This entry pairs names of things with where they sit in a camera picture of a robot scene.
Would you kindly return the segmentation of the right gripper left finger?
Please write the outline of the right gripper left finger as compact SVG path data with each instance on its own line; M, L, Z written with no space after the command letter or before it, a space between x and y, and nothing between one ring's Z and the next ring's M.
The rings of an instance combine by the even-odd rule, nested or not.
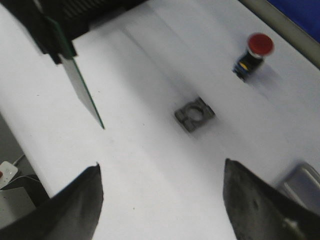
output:
M63 190L0 230L2 240L91 240L102 212L100 165L86 168Z

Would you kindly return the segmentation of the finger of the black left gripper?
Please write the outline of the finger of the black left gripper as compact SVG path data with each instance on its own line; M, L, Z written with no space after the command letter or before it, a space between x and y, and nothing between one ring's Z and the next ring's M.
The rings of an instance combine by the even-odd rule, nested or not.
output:
M59 55L67 59L77 55L70 40L66 40L66 46L62 45L63 38L59 37L56 26L33 0L6 0L4 7L25 27L40 51L48 54L56 65L62 63Z

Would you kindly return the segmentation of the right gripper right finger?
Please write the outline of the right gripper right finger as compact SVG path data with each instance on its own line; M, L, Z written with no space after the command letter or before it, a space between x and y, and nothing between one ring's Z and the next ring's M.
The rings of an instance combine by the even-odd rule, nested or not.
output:
M238 240L318 240L320 217L227 158L224 206Z

